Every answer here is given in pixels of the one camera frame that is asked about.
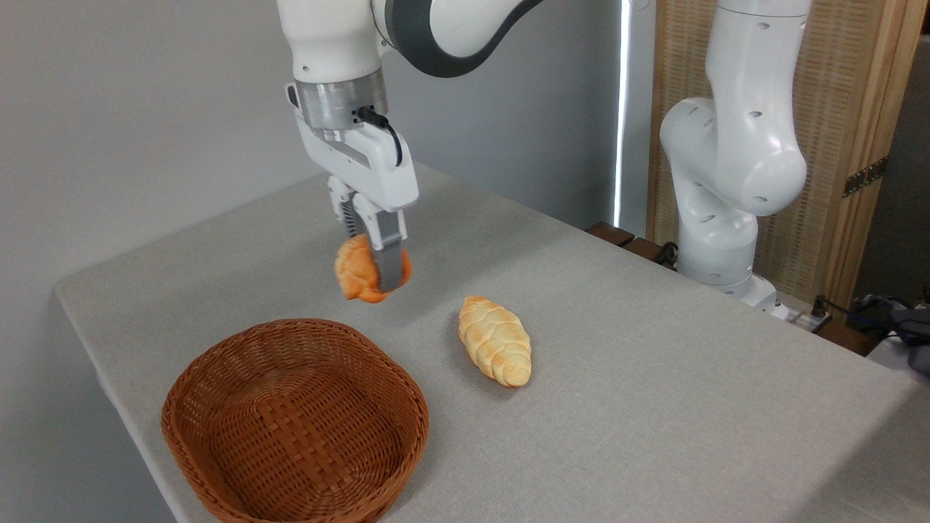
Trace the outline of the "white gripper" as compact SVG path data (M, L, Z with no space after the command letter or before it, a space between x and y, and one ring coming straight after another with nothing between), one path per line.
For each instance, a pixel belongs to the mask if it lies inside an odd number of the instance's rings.
M286 87L300 138L316 165L325 169L330 202L349 238L368 236L379 290L402 287L404 211L419 197L408 143L384 115L381 81Z

